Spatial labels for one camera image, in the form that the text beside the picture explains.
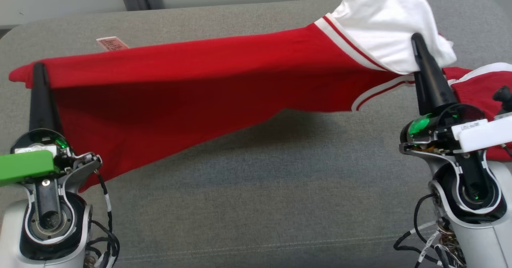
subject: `white cable label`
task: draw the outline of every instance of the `white cable label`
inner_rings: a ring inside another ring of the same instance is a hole
[[[130,49],[121,39],[117,37],[105,37],[96,39],[105,51],[125,50]]]
[[[434,240],[436,239],[436,237],[438,235],[439,235],[439,231],[436,231],[436,233],[432,234],[432,236],[430,236],[430,238],[426,241],[425,248],[423,248],[423,250],[421,251],[421,254],[419,255],[419,258],[418,258],[418,262],[421,263],[423,261],[423,259],[425,258],[425,255],[426,255],[426,251],[428,250],[430,245],[432,245],[432,242],[434,242]]]
[[[106,211],[107,212],[112,212],[112,205],[110,204],[110,196],[107,194],[105,194],[105,202],[106,202]]]

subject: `black cable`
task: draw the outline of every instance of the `black cable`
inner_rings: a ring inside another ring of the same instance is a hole
[[[106,251],[103,254],[103,260],[101,261],[101,264],[98,266],[98,268],[106,268],[108,265],[108,260],[110,260],[110,252]]]
[[[504,146],[503,148],[504,148],[504,149],[505,149],[505,151],[508,153],[508,155],[509,155],[510,157],[512,157],[512,151],[510,151],[510,148],[508,148],[507,146]]]
[[[439,256],[441,263],[443,263],[443,268],[450,268],[448,260],[446,260],[446,257],[444,257],[445,255],[443,253],[443,250],[439,246],[436,246],[434,249],[436,250],[436,253]]]
[[[110,238],[114,241],[117,253],[116,254],[113,253],[112,256],[119,255],[119,251],[121,250],[121,244],[119,243],[119,239],[117,239],[117,237],[114,234],[112,234],[112,232],[110,232],[107,228],[105,228],[105,226],[101,225],[100,222],[91,220],[91,223],[95,224],[98,228],[103,230],[103,232],[105,232],[108,235],[108,238]]]
[[[99,237],[99,238],[97,238],[95,240],[91,240],[91,241],[87,242],[86,246],[92,246],[92,245],[97,244],[99,242],[107,242],[108,244],[110,244],[112,246],[112,256],[117,257],[118,254],[117,254],[116,243],[110,237]]]
[[[108,197],[108,190],[106,189],[105,181],[103,180],[103,177],[99,172],[97,173],[97,175],[98,175],[99,184],[101,185],[101,189],[103,190],[103,195],[105,197]],[[112,228],[113,228],[112,211],[107,211],[106,214],[108,216],[108,230],[110,232],[112,232]]]
[[[393,248],[397,251],[414,251],[414,252],[417,252],[418,254],[421,254],[421,250],[419,250],[418,248],[416,247],[413,247],[413,246],[400,246],[400,244],[402,244],[402,242],[407,239],[407,237],[411,236],[411,231],[407,231],[404,235],[402,235],[402,237],[400,237],[396,242],[395,244],[393,244]],[[425,259],[430,261],[430,262],[433,262],[433,263],[436,263],[437,264],[437,259],[435,259],[434,257],[431,257],[429,255],[425,255]]]
[[[448,231],[450,230],[450,221],[446,217],[441,217],[443,220],[443,228]]]
[[[93,246],[86,246],[86,250],[94,252],[97,255],[98,259],[99,259],[99,257],[101,257],[101,252]]]
[[[429,199],[430,197],[434,197],[434,196],[435,196],[435,194],[429,194],[429,195],[425,195],[425,196],[421,197],[419,199],[418,203],[416,204],[416,208],[414,209],[414,230],[416,231],[416,234],[421,239],[421,241],[423,241],[423,243],[426,243],[426,239],[423,237],[423,235],[421,235],[421,233],[418,229],[418,213],[419,213],[419,209],[420,209],[423,201],[425,201],[426,199]]]

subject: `gray cushion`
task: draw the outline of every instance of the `gray cushion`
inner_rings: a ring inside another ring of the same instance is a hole
[[[510,21],[491,0],[429,1],[441,34],[455,43],[457,66],[512,62]],[[297,28],[339,3],[121,12],[18,27],[0,40],[0,152],[28,127],[29,93],[7,80],[20,65],[100,52],[95,39],[106,36],[136,47]],[[122,245],[117,267],[413,266],[417,255],[392,245],[412,228],[416,201],[428,193],[426,164],[397,148],[415,116],[412,88],[381,95],[360,113],[283,111],[109,181]],[[0,189],[0,211],[12,195],[24,197]],[[105,222],[99,188],[83,196]],[[420,222],[432,219],[425,204]]]

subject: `green led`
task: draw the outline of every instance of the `green led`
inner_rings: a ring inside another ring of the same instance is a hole
[[[62,138],[57,138],[55,139],[55,142],[57,143],[58,146],[60,146],[61,148],[67,148],[69,147],[68,143],[66,142],[66,140],[62,139]]]
[[[425,129],[430,123],[431,116],[432,114],[427,114],[414,120],[409,126],[409,135],[415,135]]]

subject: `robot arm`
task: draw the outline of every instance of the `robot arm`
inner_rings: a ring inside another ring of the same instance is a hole
[[[400,151],[424,159],[432,171],[429,196],[441,235],[435,246],[435,237],[421,237],[428,243],[420,259],[435,248],[440,261],[428,260],[444,268],[512,267],[512,175],[504,164],[486,159],[488,147],[512,142],[510,90],[504,87],[493,97],[503,102],[503,110],[488,122],[478,108],[456,101],[421,35],[412,43],[422,116],[402,131]]]
[[[27,200],[7,208],[0,234],[2,267],[10,268],[111,268],[119,254],[119,241],[109,227],[92,220],[92,207],[79,188],[97,174],[110,207],[106,186],[98,170],[99,155],[75,155],[66,141],[44,65],[34,65],[29,132],[0,156],[0,186],[16,184]],[[107,237],[91,240],[91,224]],[[94,244],[108,242],[103,254]]]

